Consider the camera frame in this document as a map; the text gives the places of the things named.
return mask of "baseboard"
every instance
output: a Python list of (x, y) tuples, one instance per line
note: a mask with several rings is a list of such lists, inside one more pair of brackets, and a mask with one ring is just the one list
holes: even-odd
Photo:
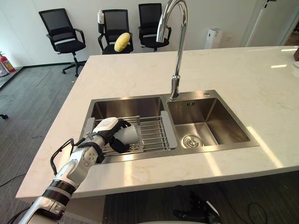
[(36, 64), (36, 65), (24, 66), (24, 68), (36, 68), (36, 67), (45, 67), (45, 66), (52, 66), (52, 65), (64, 65), (64, 64), (71, 64), (71, 62), (52, 63), (52, 64)]

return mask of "kitchen island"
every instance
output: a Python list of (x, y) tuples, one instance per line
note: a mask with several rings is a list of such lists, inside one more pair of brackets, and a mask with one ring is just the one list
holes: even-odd
[[(180, 92), (216, 90), (259, 146), (94, 165), (67, 211), (82, 220), (100, 221), (107, 194), (298, 170), (299, 68), (292, 56), (296, 48), (184, 51)], [(51, 183), (50, 157), (67, 139), (79, 139), (92, 99), (169, 93), (176, 55), (90, 56), (16, 197), (32, 202)], [(69, 153), (66, 148), (56, 157), (57, 169)]]

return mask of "robotic arm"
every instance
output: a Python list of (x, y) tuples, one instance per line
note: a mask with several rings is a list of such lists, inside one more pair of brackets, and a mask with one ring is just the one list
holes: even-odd
[(122, 119), (102, 120), (93, 133), (89, 134), (86, 140), (71, 154), (69, 161), (56, 174), (43, 195), (34, 201), (19, 223), (57, 223), (54, 220), (61, 219), (68, 201), (86, 178), (90, 167), (96, 162), (101, 163), (104, 160), (105, 157), (101, 150), (103, 146), (109, 143), (111, 148), (119, 153), (129, 149), (129, 144), (124, 145), (120, 139), (114, 137), (114, 134), (121, 128), (125, 131), (130, 126)]

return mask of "mesh chair back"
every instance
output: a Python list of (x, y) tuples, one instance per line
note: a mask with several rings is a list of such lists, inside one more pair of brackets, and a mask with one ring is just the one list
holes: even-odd
[(54, 42), (72, 38), (77, 39), (75, 30), (64, 8), (41, 11), (39, 15)]
[(162, 14), (161, 3), (140, 4), (139, 16), (141, 28), (158, 28), (159, 20)]
[(105, 37), (107, 42), (115, 42), (123, 33), (129, 33), (128, 11), (126, 9), (103, 10)]

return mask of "faucet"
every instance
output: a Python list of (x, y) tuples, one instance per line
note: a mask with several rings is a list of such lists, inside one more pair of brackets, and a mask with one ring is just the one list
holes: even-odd
[(181, 11), (181, 31), (179, 36), (179, 46), (178, 46), (178, 56), (177, 56), (177, 63), (176, 63), (176, 70), (172, 76), (171, 80), (171, 93), (170, 93), (170, 100), (176, 100), (178, 98), (178, 85), (179, 85), (179, 68), (181, 66), (182, 61), (182, 54), (183, 54), (183, 46), (185, 40), (185, 33), (187, 28), (187, 5), (185, 0), (169, 0), (165, 6), (164, 11), (161, 14), (158, 31), (157, 31), (157, 42), (164, 42), (164, 33), (165, 28), (167, 26), (168, 18), (173, 10), (173, 8), (178, 5)]

